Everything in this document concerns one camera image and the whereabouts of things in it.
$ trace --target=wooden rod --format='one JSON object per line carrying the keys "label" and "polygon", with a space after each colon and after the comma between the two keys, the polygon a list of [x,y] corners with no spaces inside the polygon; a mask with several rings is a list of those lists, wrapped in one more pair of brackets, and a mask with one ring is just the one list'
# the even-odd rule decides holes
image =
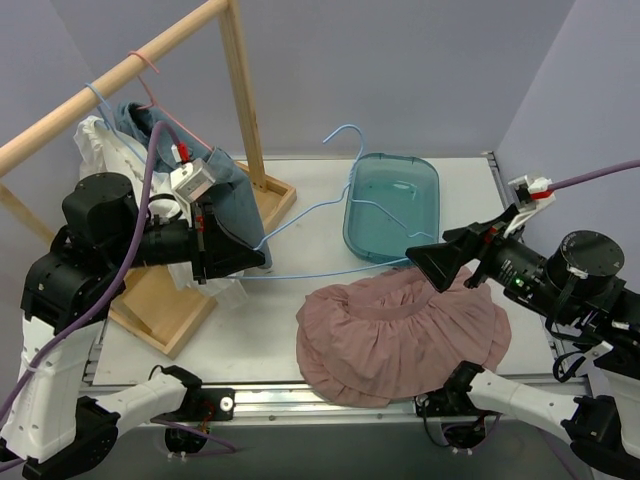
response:
{"label": "wooden rod", "polygon": [[0,183],[0,202],[16,220],[35,233],[45,244],[51,243],[54,233],[2,183]]}
{"label": "wooden rod", "polygon": [[240,12],[236,0],[228,0],[229,7],[218,17],[220,34],[227,57],[227,68],[231,76],[233,98],[240,122],[240,131],[244,142],[244,150],[249,164],[249,179],[253,187],[267,191],[267,179],[262,160],[262,145],[258,133],[256,107],[253,99],[251,77],[249,76],[249,62],[244,45],[244,35],[240,23]]}
{"label": "wooden rod", "polygon": [[[155,62],[226,8],[227,0],[208,0],[138,51]],[[109,97],[146,68],[147,64],[142,59],[130,55],[96,79],[93,85],[104,97]],[[99,103],[100,101],[95,94],[88,88],[84,88],[13,140],[0,147],[0,177],[4,177],[72,123],[89,113]]]}

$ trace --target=wooden frame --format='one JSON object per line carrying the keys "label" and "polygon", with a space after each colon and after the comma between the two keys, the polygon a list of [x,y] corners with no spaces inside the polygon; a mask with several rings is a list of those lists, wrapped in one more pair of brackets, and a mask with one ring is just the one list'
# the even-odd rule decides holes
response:
{"label": "wooden frame", "polygon": [[[290,185],[266,175],[264,171],[237,0],[206,1],[139,48],[138,52],[155,62],[215,17],[218,17],[220,25],[247,156],[248,165],[239,166],[249,175],[265,230],[270,232],[295,202],[296,191]],[[96,79],[93,86],[107,98],[146,68],[145,61],[130,55]],[[96,95],[89,88],[84,88],[0,147],[0,178],[80,120],[99,103]],[[1,183],[0,202],[40,239],[46,243],[51,242],[53,232]],[[127,287],[128,290],[112,302],[110,317],[171,358],[175,358],[216,305],[214,298],[204,297],[195,290],[176,291],[165,267],[137,269],[131,272],[127,277]]]}

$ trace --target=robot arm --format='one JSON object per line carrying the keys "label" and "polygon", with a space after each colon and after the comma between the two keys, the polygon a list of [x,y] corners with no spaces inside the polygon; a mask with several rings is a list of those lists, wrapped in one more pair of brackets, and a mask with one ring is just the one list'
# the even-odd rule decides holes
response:
{"label": "robot arm", "polygon": [[[264,263],[264,254],[217,223],[207,194],[215,178],[204,162],[182,165],[171,181],[186,218],[149,218],[133,266],[190,262],[194,279],[204,283]],[[20,376],[112,283],[138,216],[131,183],[113,173],[80,181],[62,208],[67,225],[25,281]],[[116,295],[124,289],[122,285]],[[202,382],[179,367],[164,368],[148,382],[113,395],[78,399],[84,366],[109,303],[43,359],[13,402],[0,433],[0,461],[24,459],[25,478],[57,480],[86,472],[132,428],[161,414],[196,408]]]}
{"label": "robot arm", "polygon": [[[441,292],[460,267],[478,259],[465,285],[475,288],[491,278],[509,299],[545,317],[552,336],[594,359],[613,397],[554,395],[463,362],[444,385],[445,398],[461,411],[475,407],[511,415],[566,441],[593,468],[639,478],[640,295],[616,276],[624,264],[622,250],[590,231],[570,233],[548,259],[529,249],[518,241],[522,224],[553,195],[532,189],[540,182],[526,177],[515,182],[518,205],[488,222],[445,232],[446,243],[410,248],[407,257]],[[580,334],[559,333],[557,325]]]}

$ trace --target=lavender wall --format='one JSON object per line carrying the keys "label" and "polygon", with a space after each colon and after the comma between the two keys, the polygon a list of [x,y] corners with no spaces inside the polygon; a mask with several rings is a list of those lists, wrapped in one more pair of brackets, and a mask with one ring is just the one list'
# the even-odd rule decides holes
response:
{"label": "lavender wall", "polygon": [[[505,177],[562,180],[640,158],[640,3],[577,0],[497,150]],[[622,246],[622,276],[640,288],[638,184],[629,171],[558,192],[526,238],[545,254],[578,229]]]}
{"label": "lavender wall", "polygon": [[[52,0],[96,75],[202,0]],[[495,149],[573,0],[241,0],[267,153]],[[197,133],[242,151],[213,23],[145,77]],[[128,98],[143,98],[131,87]]]}
{"label": "lavender wall", "polygon": [[[0,143],[5,143],[92,78],[51,4],[4,2],[0,15]],[[52,228],[78,177],[79,156],[67,132],[2,181]],[[22,345],[20,296],[25,274],[47,247],[0,208],[0,398],[13,387]],[[6,474],[19,478],[18,472]]]}

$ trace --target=denim shirt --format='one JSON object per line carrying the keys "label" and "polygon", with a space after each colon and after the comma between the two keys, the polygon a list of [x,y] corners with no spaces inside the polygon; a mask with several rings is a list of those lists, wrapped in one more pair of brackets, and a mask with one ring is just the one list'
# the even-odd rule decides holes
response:
{"label": "denim shirt", "polygon": [[[162,120],[171,125],[180,141],[187,145],[191,157],[202,158],[213,168],[216,184],[209,190],[208,195],[220,226],[247,245],[257,246],[264,238],[264,227],[249,177],[221,148],[216,148],[212,154],[211,150],[193,139],[158,108],[138,110],[141,106],[140,103],[120,103],[114,112],[116,128],[148,147],[151,129],[156,122]],[[172,145],[169,134],[162,132],[157,148],[159,157],[154,168],[156,172],[170,173],[179,166],[171,153]],[[265,243],[260,251],[266,259],[263,267],[270,267],[271,255],[268,245]]]}

